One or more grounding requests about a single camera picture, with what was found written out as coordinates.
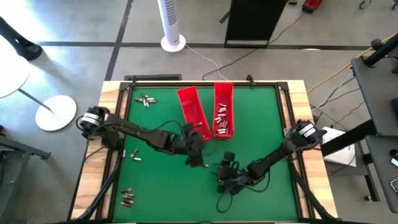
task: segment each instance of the white tower fan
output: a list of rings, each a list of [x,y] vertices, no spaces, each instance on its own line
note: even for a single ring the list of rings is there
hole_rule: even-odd
[[[160,17],[162,18],[164,37],[160,42],[163,50],[179,52],[187,43],[185,37],[178,31],[175,0],[157,0]]]

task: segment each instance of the green mat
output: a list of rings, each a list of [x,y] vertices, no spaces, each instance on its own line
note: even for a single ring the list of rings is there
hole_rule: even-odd
[[[148,129],[168,120],[185,122],[177,96],[178,88],[135,88],[129,121]],[[134,101],[145,93],[157,98],[157,103],[145,108]],[[213,119],[213,88],[198,88],[202,107],[209,122]],[[242,190],[233,197],[226,213],[216,210],[220,194],[216,193],[214,163],[219,163],[225,151],[236,153],[241,167],[278,148],[283,140],[277,99],[273,87],[236,87],[234,89],[235,132],[230,140],[212,139],[204,154],[209,168],[185,166],[186,156],[159,153],[145,142],[126,137],[126,158],[121,166],[113,222],[228,222],[228,221],[297,221],[294,191],[287,161],[271,169],[271,183],[267,191],[255,193]],[[170,123],[162,129],[179,133],[178,126]],[[138,157],[129,155],[139,147]],[[256,189],[263,189],[267,178]],[[123,207],[120,191],[132,187],[134,205]],[[220,203],[224,210],[230,200],[226,194]]]

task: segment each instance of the red object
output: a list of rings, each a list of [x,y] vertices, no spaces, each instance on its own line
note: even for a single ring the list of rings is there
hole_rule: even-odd
[[[219,139],[231,139],[234,134],[234,84],[233,83],[214,83],[214,119],[213,119],[213,137]],[[215,118],[218,117],[218,110],[223,108],[222,105],[226,105],[226,111],[221,112],[226,114],[225,118],[228,123],[225,128],[228,129],[228,133],[226,134],[218,134],[217,130],[219,130],[220,124],[222,122],[216,123]]]
[[[205,113],[201,107],[197,87],[191,86],[177,90],[177,95],[180,99],[185,122],[192,123],[193,130],[198,131],[203,136],[205,141],[209,141],[211,138],[211,132],[205,117]]]
[[[315,10],[318,9],[321,2],[322,0],[306,0],[304,2],[302,10],[307,13],[313,13]]]

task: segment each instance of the concrete floor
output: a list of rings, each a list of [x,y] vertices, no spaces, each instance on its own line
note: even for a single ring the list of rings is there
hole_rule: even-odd
[[[22,35],[36,42],[55,42],[44,47],[45,53],[32,61],[25,91],[40,100],[65,94],[78,105],[78,114],[97,104],[106,76],[113,47],[61,46],[62,42],[115,42],[128,0],[15,0],[0,2],[0,15]],[[287,6],[275,29],[279,32],[301,14],[297,6]],[[397,32],[398,11],[390,10],[391,0],[374,1],[366,10],[359,10],[356,0],[327,0],[314,14],[304,15],[274,44],[289,45],[369,45],[375,38],[386,38]],[[226,23],[218,20],[228,10],[230,0],[177,0],[181,33],[189,43],[219,44],[224,41]],[[163,37],[159,10],[155,0],[134,0],[123,42],[159,42]],[[250,49],[195,49],[220,65],[249,52]],[[0,37],[0,52],[12,51]],[[221,73],[231,80],[247,74],[255,79],[301,79],[311,88],[360,54],[350,50],[258,50]],[[122,47],[112,80],[125,75],[181,73],[184,80],[199,80],[215,69],[188,49],[168,54],[157,47]],[[349,70],[315,90],[310,96],[314,105],[322,102],[349,74]],[[207,76],[219,80],[217,74]],[[354,81],[339,92],[357,88]],[[323,107],[335,119],[363,101],[360,92],[342,97]],[[11,220],[27,219],[28,223],[50,223],[65,220],[80,171],[85,140],[74,125],[47,133],[34,121],[37,105],[14,93],[0,100],[0,124],[6,134],[17,141],[51,151],[48,161],[33,158],[16,200]],[[350,129],[369,119],[366,106],[360,107],[341,124]],[[322,116],[319,127],[333,124]],[[378,184],[381,202],[367,203],[368,194],[363,177],[331,176],[330,184],[339,217],[348,221],[396,223]]]

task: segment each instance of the round white table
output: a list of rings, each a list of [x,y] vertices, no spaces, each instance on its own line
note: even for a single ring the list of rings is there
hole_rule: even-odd
[[[29,63],[17,54],[0,54],[0,98],[15,91],[23,93],[40,105],[36,124],[45,131],[56,131],[68,125],[76,115],[75,101],[69,96],[53,96],[43,103],[21,89],[29,77]]]

